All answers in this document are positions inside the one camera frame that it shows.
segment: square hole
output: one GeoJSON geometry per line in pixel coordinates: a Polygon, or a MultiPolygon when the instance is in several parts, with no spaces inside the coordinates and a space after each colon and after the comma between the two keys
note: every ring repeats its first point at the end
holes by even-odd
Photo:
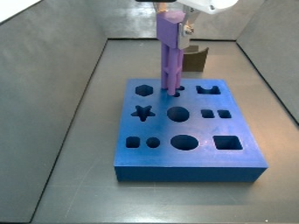
{"type": "Polygon", "coordinates": [[[217,150],[225,150],[225,151],[243,150],[239,138],[236,136],[213,136],[212,138],[217,150]]]}
{"type": "Polygon", "coordinates": [[[200,111],[200,115],[203,118],[213,118],[215,117],[212,110],[209,110],[209,109],[203,109],[200,111]]]}
{"type": "Polygon", "coordinates": [[[127,148],[137,148],[140,146],[140,138],[137,136],[131,136],[125,139],[127,148]]]}
{"type": "Polygon", "coordinates": [[[220,110],[217,110],[217,112],[219,112],[219,117],[220,118],[231,118],[231,114],[229,114],[228,110],[220,109],[220,110]]]}

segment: white wall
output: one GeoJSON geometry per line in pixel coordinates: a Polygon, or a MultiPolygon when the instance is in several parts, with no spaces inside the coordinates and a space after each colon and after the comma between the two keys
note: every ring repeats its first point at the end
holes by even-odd
{"type": "Polygon", "coordinates": [[[41,0],[0,0],[0,23],[41,0]]]}

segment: star-shaped hole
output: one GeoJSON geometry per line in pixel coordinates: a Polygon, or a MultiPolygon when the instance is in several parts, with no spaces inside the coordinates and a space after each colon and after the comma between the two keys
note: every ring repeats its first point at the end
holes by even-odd
{"type": "Polygon", "coordinates": [[[155,116],[155,113],[151,111],[152,106],[140,107],[135,106],[135,113],[131,116],[139,116],[140,121],[144,122],[148,116],[155,116]]]}

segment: hexagonal hole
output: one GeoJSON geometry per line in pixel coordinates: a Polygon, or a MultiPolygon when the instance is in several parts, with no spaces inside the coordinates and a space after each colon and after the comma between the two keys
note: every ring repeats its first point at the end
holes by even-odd
{"type": "Polygon", "coordinates": [[[155,92],[155,89],[147,85],[135,88],[135,93],[141,96],[148,96],[155,92]]]}

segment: circular hole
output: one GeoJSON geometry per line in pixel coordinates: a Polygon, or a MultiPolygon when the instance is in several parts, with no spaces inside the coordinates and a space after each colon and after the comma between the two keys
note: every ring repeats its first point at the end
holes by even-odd
{"type": "Polygon", "coordinates": [[[184,90],[184,86],[179,86],[177,87],[177,90],[181,90],[183,91],[184,90]]]}
{"type": "Polygon", "coordinates": [[[183,107],[172,107],[167,111],[169,119],[177,123],[185,122],[189,119],[189,111],[183,107]]]}
{"type": "Polygon", "coordinates": [[[199,146],[199,141],[193,136],[179,135],[172,138],[171,144],[177,150],[189,151],[199,146]]]}
{"type": "Polygon", "coordinates": [[[180,96],[180,93],[176,92],[176,93],[173,94],[173,97],[179,97],[179,96],[180,96]]]}
{"type": "Polygon", "coordinates": [[[160,140],[156,137],[149,137],[145,144],[149,148],[156,148],[160,145],[160,140]]]}

